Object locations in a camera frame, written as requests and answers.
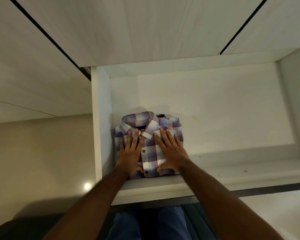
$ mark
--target leg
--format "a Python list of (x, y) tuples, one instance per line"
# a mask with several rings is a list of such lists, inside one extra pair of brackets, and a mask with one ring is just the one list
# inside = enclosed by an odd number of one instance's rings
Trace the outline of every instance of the leg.
[(191, 240), (180, 206), (158, 209), (157, 229), (159, 240)]
[(137, 213), (119, 212), (115, 215), (107, 240), (141, 240)]

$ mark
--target person's left arm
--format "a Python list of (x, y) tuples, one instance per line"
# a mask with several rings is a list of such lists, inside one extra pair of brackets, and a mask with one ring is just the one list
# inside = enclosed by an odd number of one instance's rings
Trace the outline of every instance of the person's left arm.
[(142, 137), (137, 146), (138, 130), (135, 131), (132, 144), (130, 137), (131, 133), (128, 132), (125, 149), (120, 141), (120, 156), (114, 170), (70, 208), (44, 240), (96, 239), (111, 203), (124, 182), (137, 170), (143, 172), (142, 167), (138, 165), (138, 159), (145, 138)]

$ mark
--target folded shirt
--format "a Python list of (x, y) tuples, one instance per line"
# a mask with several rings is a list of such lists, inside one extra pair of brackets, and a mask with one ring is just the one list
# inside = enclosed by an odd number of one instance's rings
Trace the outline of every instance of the folded shirt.
[(178, 118), (166, 118), (164, 115), (155, 115), (153, 112), (142, 112), (126, 115), (122, 117), (121, 124), (113, 129), (114, 144), (116, 151), (116, 161), (119, 157), (120, 140), (124, 139), (124, 145), (127, 141), (127, 133), (131, 131), (131, 141), (133, 139), (135, 130), (139, 129), (139, 136), (144, 136), (144, 145), (141, 149), (138, 164), (143, 167), (144, 173), (136, 171), (130, 179), (140, 177), (153, 177), (165, 174), (175, 174), (172, 169), (164, 169), (157, 172), (157, 167), (166, 161), (164, 154), (157, 144), (154, 133), (156, 133), (162, 140), (160, 128), (169, 129), (170, 133), (178, 136), (181, 143), (183, 143), (183, 136), (181, 131), (181, 123)]

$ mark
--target shirt collar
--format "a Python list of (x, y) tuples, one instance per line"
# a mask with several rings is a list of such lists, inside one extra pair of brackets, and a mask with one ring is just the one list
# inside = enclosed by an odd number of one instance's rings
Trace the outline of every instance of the shirt collar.
[(121, 128), (128, 133), (131, 131), (132, 136), (134, 135), (136, 128), (139, 126), (145, 126), (144, 131), (139, 130), (139, 135), (144, 136), (148, 139), (151, 139), (154, 132), (156, 131), (159, 125), (159, 119), (153, 112), (142, 112), (142, 113), (133, 113), (122, 117)]

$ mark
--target black gap between cabinet doors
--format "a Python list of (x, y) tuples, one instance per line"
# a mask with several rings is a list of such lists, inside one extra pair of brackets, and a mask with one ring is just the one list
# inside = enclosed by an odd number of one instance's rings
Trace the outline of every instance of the black gap between cabinet doors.
[(55, 47), (65, 56), (68, 58), (68, 60), (71, 61), (71, 63), (86, 77), (89, 81), (91, 81), (91, 75), (83, 68), (79, 67), (71, 58), (68, 56), (68, 54), (52, 39), (50, 35), (44, 29), (34, 20), (32, 16), (16, 1), (16, 0), (10, 0), (43, 34), (50, 40), (52, 44), (54, 44)]
[(253, 11), (253, 13), (248, 17), (248, 19), (244, 22), (244, 24), (239, 28), (239, 30), (236, 32), (236, 34), (232, 37), (232, 39), (228, 42), (228, 44), (222, 49), (219, 55), (222, 55), (222, 53), (228, 48), (228, 46), (232, 43), (232, 41), (238, 36), (238, 34), (244, 29), (244, 27), (250, 22), (250, 20), (253, 18), (253, 16), (256, 15), (256, 13), (260, 10), (260, 8), (266, 3), (267, 0), (262, 0), (262, 2), (257, 6), (257, 8)]

